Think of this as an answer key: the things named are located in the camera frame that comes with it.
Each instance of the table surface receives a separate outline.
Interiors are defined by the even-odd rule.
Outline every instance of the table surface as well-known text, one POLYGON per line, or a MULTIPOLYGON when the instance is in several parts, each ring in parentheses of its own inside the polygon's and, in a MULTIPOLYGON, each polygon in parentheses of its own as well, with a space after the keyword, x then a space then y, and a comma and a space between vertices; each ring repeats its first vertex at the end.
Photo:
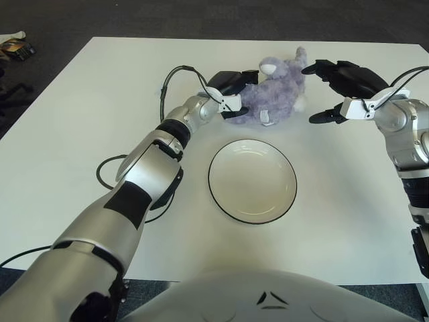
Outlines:
MULTIPOLYGON (((350 60, 388 82, 429 63, 418 45, 93 38, 0 141, 0 258, 49 245, 106 190, 97 165, 128 153, 158 124, 159 93, 180 64, 206 78, 219 70, 256 69, 265 56, 292 58, 297 46, 315 59, 350 60)), ((429 74, 408 86, 429 101, 429 74)), ((192 73, 170 83, 166 110, 199 89, 192 73)), ((171 209, 144 227, 129 278, 183 280, 223 268, 298 272, 335 284, 426 282, 412 249, 416 225, 400 179, 373 122, 312 125, 308 116, 342 97, 306 78, 307 108, 272 127, 239 127, 220 116, 192 138, 184 179, 171 209), (212 200, 210 161, 233 140, 263 140, 292 163, 298 194, 266 225, 239 223, 212 200)), ((113 182, 119 162, 102 175, 113 182)), ((8 267, 26 269, 36 255, 8 267)))

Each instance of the ceramic plate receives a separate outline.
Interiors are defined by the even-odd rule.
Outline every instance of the ceramic plate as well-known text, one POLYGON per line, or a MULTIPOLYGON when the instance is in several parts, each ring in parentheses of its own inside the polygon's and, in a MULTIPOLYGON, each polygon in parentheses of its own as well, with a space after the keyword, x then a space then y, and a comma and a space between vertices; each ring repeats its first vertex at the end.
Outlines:
POLYGON ((280 218, 296 196, 296 176, 275 147, 257 140, 227 144, 214 156, 208 186, 218 206, 244 223, 280 218))

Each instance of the purple stuffed sheep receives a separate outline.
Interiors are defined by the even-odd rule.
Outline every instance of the purple stuffed sheep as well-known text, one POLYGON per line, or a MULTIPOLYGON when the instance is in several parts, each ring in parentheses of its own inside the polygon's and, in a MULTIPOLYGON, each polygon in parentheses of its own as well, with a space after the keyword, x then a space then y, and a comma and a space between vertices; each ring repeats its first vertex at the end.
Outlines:
POLYGON ((303 47, 296 50, 294 60, 264 58, 259 69, 267 78, 258 85, 247 85, 240 93, 242 106, 248 107, 249 112, 227 121, 268 126, 287 119, 292 110, 302 109, 302 102, 297 99, 304 93, 301 70, 306 66, 307 54, 303 47))

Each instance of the wire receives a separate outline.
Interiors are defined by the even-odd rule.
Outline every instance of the wire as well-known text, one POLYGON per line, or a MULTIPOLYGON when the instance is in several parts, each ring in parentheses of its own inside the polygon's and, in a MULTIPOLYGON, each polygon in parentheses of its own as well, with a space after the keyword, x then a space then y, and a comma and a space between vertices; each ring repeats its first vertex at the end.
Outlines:
MULTIPOLYGON (((204 92, 206 92, 207 96, 209 98, 211 98, 213 101, 215 101, 218 104, 221 104, 220 101, 217 101, 206 89, 207 87, 207 81, 204 78, 204 76, 201 75, 200 72, 198 72, 194 67, 192 66, 186 66, 186 65, 182 65, 182 66, 177 66, 174 67, 173 69, 171 69, 171 71, 167 74, 166 79, 164 80, 164 83, 162 85, 162 89, 161 89, 161 96, 160 96, 160 122, 162 122, 165 118, 165 114, 164 114, 164 106, 165 106, 165 99, 166 99, 166 95, 167 95, 167 89, 168 89, 168 84, 170 83, 170 80, 172 79, 173 75, 176 74, 178 71, 180 70, 187 70, 189 72, 194 72, 197 77, 198 80, 200 81, 200 84, 202 86, 202 89, 204 89, 204 92)), ((227 109, 229 111, 232 111, 231 108, 225 104, 225 106, 227 107, 227 109)))
POLYGON ((48 250, 48 249, 50 249, 51 248, 51 245, 49 245, 49 246, 43 246, 43 247, 39 247, 39 248, 34 248, 34 249, 32 249, 32 250, 26 250, 25 252, 22 252, 22 253, 19 253, 19 254, 16 254, 16 255, 14 255, 14 256, 12 256, 12 257, 10 257, 10 258, 8 258, 7 260, 5 260, 3 263, 1 263, 0 264, 0 268, 2 268, 4 265, 6 265, 7 263, 9 263, 9 262, 11 262, 11 261, 13 261, 13 260, 16 260, 17 258, 19 258, 19 257, 21 257, 21 256, 24 256, 24 255, 27 255, 27 254, 30 254, 30 253, 34 253, 34 252, 38 252, 38 251, 40 251, 40 250, 48 250))
POLYGON ((402 74, 400 74, 398 77, 396 77, 396 78, 395 78, 395 80, 394 80, 393 82, 391 82, 390 87, 395 86, 395 85, 396 85, 396 83, 397 83, 400 79, 404 78, 404 77, 405 77, 405 76, 407 76, 408 74, 411 74, 412 72, 416 72, 416 71, 418 71, 418 70, 428 70, 428 69, 429 69, 429 66, 420 66, 420 67, 415 67, 415 68, 412 68, 412 69, 410 69, 410 70, 407 70, 406 72, 403 72, 403 73, 402 73, 402 74))
POLYGON ((109 190, 112 190, 112 189, 113 189, 113 187, 112 187, 111 185, 107 184, 107 183, 106 183, 106 182, 101 178, 101 175, 100 175, 101 168, 102 168, 106 163, 109 163, 110 161, 114 161, 114 160, 118 160, 118 159, 125 159, 126 157, 127 157, 127 155, 126 155, 126 154, 120 154, 120 155, 118 155, 118 156, 112 156, 111 158, 107 158, 106 160, 104 160, 103 162, 101 162, 101 163, 99 164, 99 166, 97 166, 97 169, 95 170, 95 176, 96 176, 96 178, 97 178, 98 182, 99 182, 103 187, 108 188, 109 190))
POLYGON ((405 85, 407 85, 414 77, 416 77, 417 75, 419 75, 422 72, 426 72, 427 70, 429 70, 429 68, 426 69, 422 69, 419 72, 417 72, 416 74, 412 75, 411 77, 409 77, 401 86, 399 86, 397 88, 396 91, 393 92, 392 95, 390 95, 382 104, 380 104, 379 106, 377 106, 376 108, 374 108, 374 111, 378 110, 380 107, 382 107, 383 105, 386 104, 387 101, 389 101, 393 96, 395 96, 401 89, 403 89, 403 87, 405 85))
MULTIPOLYGON (((106 160, 104 160, 103 162, 101 162, 101 163, 99 164, 99 166, 97 166, 97 170, 96 170, 96 172, 95 172, 95 176, 97 177, 98 182, 99 182, 103 187, 105 187, 105 188, 107 188, 107 189, 109 189, 109 190, 112 190, 112 189, 113 189, 113 187, 112 187, 111 185, 107 184, 107 183, 106 183, 106 182, 101 178, 101 175, 100 175, 101 168, 102 168, 106 163, 109 163, 110 161, 114 161, 114 160, 118 160, 118 159, 124 159, 124 158, 126 158, 126 157, 127 157, 127 155, 126 155, 126 154, 120 154, 120 155, 118 155, 118 156, 112 156, 111 158, 107 158, 106 160)), ((160 218, 164 213, 166 213, 166 212, 167 212, 167 210, 168 210, 168 209, 170 208, 170 206, 172 205, 173 199, 174 199, 174 193, 173 193, 173 195, 172 195, 172 198, 170 199, 170 202, 168 203, 167 207, 162 211, 162 213, 160 213, 160 214, 159 214, 157 217, 155 217, 155 218, 152 218, 152 219, 149 219, 149 220, 145 220, 145 223, 151 223, 152 221, 155 221, 156 219, 160 218)))
POLYGON ((145 223, 151 223, 152 221, 155 221, 156 219, 160 218, 164 213, 166 213, 168 208, 170 208, 170 206, 172 205, 173 199, 174 199, 174 193, 173 193, 172 198, 170 199, 170 202, 168 203, 167 207, 157 217, 149 219, 149 220, 145 220, 145 223))

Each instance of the floor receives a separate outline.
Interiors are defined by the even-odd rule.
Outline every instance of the floor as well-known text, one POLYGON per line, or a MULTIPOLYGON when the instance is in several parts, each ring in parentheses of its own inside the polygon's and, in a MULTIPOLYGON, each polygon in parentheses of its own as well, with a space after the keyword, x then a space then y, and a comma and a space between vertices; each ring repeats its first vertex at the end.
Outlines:
MULTIPOLYGON (((429 51, 428 12, 427 0, 2 0, 0 34, 24 30, 38 51, 12 62, 4 81, 31 84, 37 97, 93 36, 399 42, 429 51)), ((24 111, 6 111, 0 138, 24 111)), ((20 274, 1 269, 0 294, 20 274)), ((132 281, 120 315, 165 288, 164 282, 132 281)), ((414 285, 347 288, 423 321, 414 285)))

